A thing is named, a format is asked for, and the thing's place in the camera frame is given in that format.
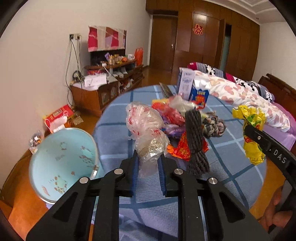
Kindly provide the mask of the person's right hand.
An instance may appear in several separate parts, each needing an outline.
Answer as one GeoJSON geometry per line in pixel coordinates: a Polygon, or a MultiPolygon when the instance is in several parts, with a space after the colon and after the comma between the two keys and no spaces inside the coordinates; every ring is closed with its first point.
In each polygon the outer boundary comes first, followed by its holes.
{"type": "Polygon", "coordinates": [[[267,206],[264,215],[259,221],[263,228],[268,231],[271,225],[284,228],[290,218],[292,217],[292,211],[279,211],[276,212],[276,206],[280,203],[283,186],[279,187],[267,206]]]}

